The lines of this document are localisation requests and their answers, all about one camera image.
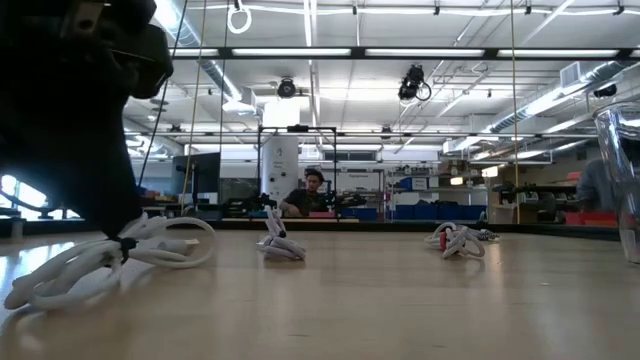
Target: man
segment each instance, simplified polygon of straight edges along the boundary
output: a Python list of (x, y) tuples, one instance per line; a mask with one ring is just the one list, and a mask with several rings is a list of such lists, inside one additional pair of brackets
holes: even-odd
[(584, 212), (613, 213), (615, 200), (602, 158), (590, 161), (582, 171), (577, 198)]
[(324, 183), (324, 176), (315, 169), (305, 170), (307, 180), (306, 189), (293, 190), (280, 203), (280, 210), (289, 217), (309, 216), (310, 212), (327, 211), (324, 199), (318, 194), (318, 189)]

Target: black frame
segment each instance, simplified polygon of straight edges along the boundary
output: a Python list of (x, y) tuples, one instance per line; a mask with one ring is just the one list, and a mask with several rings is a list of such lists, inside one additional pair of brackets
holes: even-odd
[[(310, 130), (313, 131), (317, 131), (319, 133), (322, 134), (323, 131), (331, 131), (333, 133), (333, 189), (335, 191), (336, 189), (336, 184), (338, 181), (338, 160), (337, 160), (337, 154), (338, 154), (338, 128), (336, 127), (329, 127), (329, 126), (320, 126), (320, 127), (312, 127), (312, 126), (287, 126), (287, 127), (279, 127), (279, 126), (258, 126), (258, 163), (257, 163), (257, 168), (258, 168), (258, 192), (262, 193), (262, 169), (261, 169), (261, 165), (262, 165), (262, 161), (261, 161), (261, 157), (260, 157), (260, 148), (262, 147), (262, 134), (264, 133), (265, 130), (275, 130), (274, 133), (269, 133), (269, 134), (273, 134), (273, 136), (278, 136), (279, 133), (278, 131), (280, 130), (286, 130), (287, 133), (299, 133), (299, 134), (305, 134), (308, 133)], [(336, 209), (334, 209), (334, 215), (335, 215), (335, 219), (336, 221), (340, 222), (340, 216), (338, 216), (338, 212), (336, 211)]]
[[(453, 47), (453, 46), (427, 46), (427, 47), (394, 47), (394, 46), (377, 46), (377, 47), (363, 47), (363, 46), (318, 46), (313, 47), (311, 49), (349, 49), (349, 54), (345, 55), (235, 55), (233, 50), (243, 50), (243, 49), (283, 49), (283, 50), (293, 50), (293, 49), (309, 49), (300, 46), (272, 46), (272, 47), (184, 47), (178, 48), (178, 50), (200, 50), (203, 51), (217, 51), (217, 55), (202, 55), (198, 56), (197, 52), (195, 55), (182, 55), (179, 52), (175, 55), (174, 60), (264, 60), (264, 59), (274, 59), (274, 60), (283, 60), (283, 59), (317, 59), (317, 60), (485, 60), (485, 61), (512, 61), (513, 58), (511, 56), (498, 56), (498, 51), (500, 50), (508, 50), (511, 48), (502, 47), (489, 47), (489, 48), (465, 48), (465, 47)], [(433, 55), (366, 55), (367, 50), (376, 50), (376, 49), (393, 49), (393, 50), (452, 50), (451, 55), (442, 55), (442, 54), (433, 54)], [(483, 50), (483, 54), (481, 56), (464, 56), (464, 55), (455, 55), (455, 51), (460, 50)], [(616, 50), (617, 53), (613, 56), (516, 56), (517, 61), (611, 61), (611, 60), (627, 60), (627, 61), (640, 61), (640, 57), (633, 57), (634, 51), (638, 50), (637, 48), (610, 48), (610, 49), (602, 49), (602, 48), (516, 48), (517, 50), (549, 50), (549, 51), (571, 51), (571, 50)]]
[[(11, 236), (13, 219), (0, 219), (0, 243), (3, 238)], [(247, 221), (207, 221), (216, 230), (265, 230), (264, 220)], [(436, 230), (438, 223), (349, 223), (349, 222), (287, 222), (287, 230), (291, 231), (349, 231), (349, 232), (423, 232), (430, 234)], [(569, 225), (516, 225), (516, 224), (477, 224), (468, 225), (475, 229), (488, 229), (495, 233), (522, 233), (551, 235), (562, 238), (584, 238), (589, 240), (620, 241), (617, 227), (569, 226)], [(195, 229), (194, 225), (179, 225), (176, 228)], [(40, 220), (25, 221), (25, 235), (60, 234), (71, 232), (98, 231), (98, 227), (84, 220)]]

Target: blue bin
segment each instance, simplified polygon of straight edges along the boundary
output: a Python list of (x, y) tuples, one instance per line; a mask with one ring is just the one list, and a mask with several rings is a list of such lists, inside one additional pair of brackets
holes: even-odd
[(249, 211), (247, 215), (254, 219), (266, 219), (268, 217), (266, 211)]
[(397, 220), (415, 220), (415, 206), (414, 205), (396, 205)]
[(416, 205), (416, 220), (436, 220), (438, 218), (437, 205)]
[(438, 220), (462, 220), (460, 205), (439, 205)]
[(378, 211), (373, 208), (353, 208), (353, 209), (343, 209), (342, 216), (345, 216), (345, 210), (347, 213), (351, 213), (351, 216), (356, 217), (360, 221), (376, 221), (378, 220)]
[(464, 220), (479, 220), (480, 214), (486, 211), (484, 205), (467, 205), (462, 207), (462, 217)]
[(413, 190), (413, 179), (411, 177), (406, 177), (398, 182), (398, 185), (401, 189)]

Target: security camera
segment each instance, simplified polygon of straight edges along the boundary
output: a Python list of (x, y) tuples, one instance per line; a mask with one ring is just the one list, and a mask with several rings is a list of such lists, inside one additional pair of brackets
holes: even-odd
[[(427, 96), (421, 96), (421, 91), (426, 89)], [(400, 100), (408, 101), (417, 98), (420, 101), (427, 101), (431, 98), (431, 87), (424, 81), (424, 71), (422, 65), (411, 65), (407, 75), (402, 79), (400, 90), (398, 90)]]
[(283, 99), (291, 99), (296, 95), (296, 85), (292, 78), (284, 78), (278, 86), (278, 96)]

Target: person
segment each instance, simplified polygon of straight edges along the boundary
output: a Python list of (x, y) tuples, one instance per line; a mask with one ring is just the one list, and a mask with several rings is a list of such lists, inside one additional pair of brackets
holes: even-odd
[[(620, 139), (620, 147), (630, 161), (640, 158), (638, 143), (626, 138)], [(578, 186), (576, 197), (584, 212), (615, 213), (616, 201), (612, 181), (609, 179), (607, 164), (599, 158), (585, 166)]]
[(327, 211), (323, 197), (318, 194), (318, 189), (324, 183), (324, 176), (315, 169), (305, 170), (307, 180), (306, 189), (293, 190), (286, 199), (280, 203), (280, 210), (289, 217), (307, 217), (310, 212)]

